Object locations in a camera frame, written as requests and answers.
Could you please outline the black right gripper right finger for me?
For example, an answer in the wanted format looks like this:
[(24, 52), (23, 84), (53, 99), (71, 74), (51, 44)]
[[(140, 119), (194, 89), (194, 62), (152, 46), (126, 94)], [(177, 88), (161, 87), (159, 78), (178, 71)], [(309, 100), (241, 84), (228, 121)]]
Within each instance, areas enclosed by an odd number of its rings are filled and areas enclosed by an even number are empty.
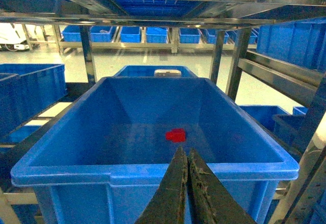
[(192, 223), (255, 223), (195, 149), (188, 156), (187, 191)]

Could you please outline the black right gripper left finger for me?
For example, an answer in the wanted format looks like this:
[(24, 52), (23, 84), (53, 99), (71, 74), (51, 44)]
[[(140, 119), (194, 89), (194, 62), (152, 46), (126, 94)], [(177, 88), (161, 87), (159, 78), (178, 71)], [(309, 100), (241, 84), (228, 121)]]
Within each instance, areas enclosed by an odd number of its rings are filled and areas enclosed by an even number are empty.
[(136, 223), (184, 223), (187, 168), (187, 155), (179, 147), (157, 191)]

